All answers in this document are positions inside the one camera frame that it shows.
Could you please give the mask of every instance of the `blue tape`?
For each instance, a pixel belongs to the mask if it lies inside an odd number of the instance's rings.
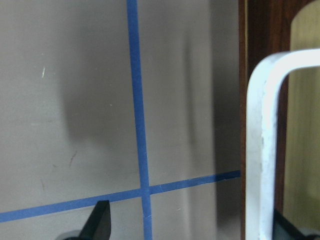
[[[150,194],[160,194],[168,191],[190,188],[202,184],[216,183],[223,180],[235,179],[240,177],[240,171],[230,171],[217,175],[202,176],[182,181],[170,182],[150,187]]]
[[[130,64],[133,90],[133,105],[136,143],[140,174],[141,201],[143,212],[143,233],[145,240],[152,240],[152,211],[149,191],[149,170],[145,130],[145,113],[141,77],[139,24],[137,0],[127,0]]]
[[[2,212],[0,213],[0,223],[90,207],[96,205],[97,201],[109,200],[110,202],[116,202],[121,200],[138,198],[140,197],[140,195],[141,190],[134,189],[101,196],[94,196],[78,200],[54,203],[50,205],[36,206],[27,209]]]

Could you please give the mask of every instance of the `white curved tube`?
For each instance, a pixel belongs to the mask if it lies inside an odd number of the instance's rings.
[[[294,70],[316,66],[320,66],[320,49],[281,52],[263,59],[250,77],[246,103],[246,240],[272,240],[282,82]]]

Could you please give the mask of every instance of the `scratch mark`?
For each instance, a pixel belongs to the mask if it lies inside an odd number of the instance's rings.
[[[41,181],[41,185],[42,185],[42,190],[45,191],[45,184],[44,184],[44,181],[42,179],[40,179]]]
[[[73,154],[72,157],[70,158],[69,168],[71,168],[72,161],[74,160],[74,158],[75,158],[76,155],[77,155],[77,150],[75,150],[74,154]]]
[[[44,76],[45,76],[45,71],[46,71],[46,68],[45,67],[43,67],[43,70],[42,70],[42,79],[44,78]]]

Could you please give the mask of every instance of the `black object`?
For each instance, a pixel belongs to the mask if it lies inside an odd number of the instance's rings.
[[[273,214],[273,240],[316,240],[319,235],[304,236],[292,223],[290,223],[277,210]]]
[[[109,201],[98,201],[79,236],[64,240],[108,240],[111,235]]]

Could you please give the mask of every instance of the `brown wooden frame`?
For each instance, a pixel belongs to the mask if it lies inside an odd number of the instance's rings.
[[[241,239],[245,239],[246,207],[246,96],[249,77],[266,56],[290,49],[291,22],[313,0],[238,0],[240,159],[241,159]],[[280,91],[277,129],[275,207],[282,212],[286,156],[288,80]]]

